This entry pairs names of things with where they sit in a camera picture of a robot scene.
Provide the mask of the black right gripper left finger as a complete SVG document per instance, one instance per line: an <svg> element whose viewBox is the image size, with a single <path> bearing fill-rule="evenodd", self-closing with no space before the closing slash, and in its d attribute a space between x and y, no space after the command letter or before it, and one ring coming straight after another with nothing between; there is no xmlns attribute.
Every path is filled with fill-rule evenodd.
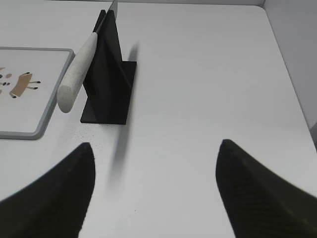
<svg viewBox="0 0 317 238"><path fill-rule="evenodd" d="M95 187L95 157L80 144L40 178L0 202L2 238L77 238Z"/></svg>

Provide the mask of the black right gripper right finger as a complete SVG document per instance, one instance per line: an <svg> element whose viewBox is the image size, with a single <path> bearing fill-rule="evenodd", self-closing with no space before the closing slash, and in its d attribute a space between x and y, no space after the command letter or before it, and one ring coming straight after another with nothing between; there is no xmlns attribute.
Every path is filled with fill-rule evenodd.
<svg viewBox="0 0 317 238"><path fill-rule="evenodd" d="M315 238L317 199L262 165L230 139L215 178L237 238Z"/></svg>

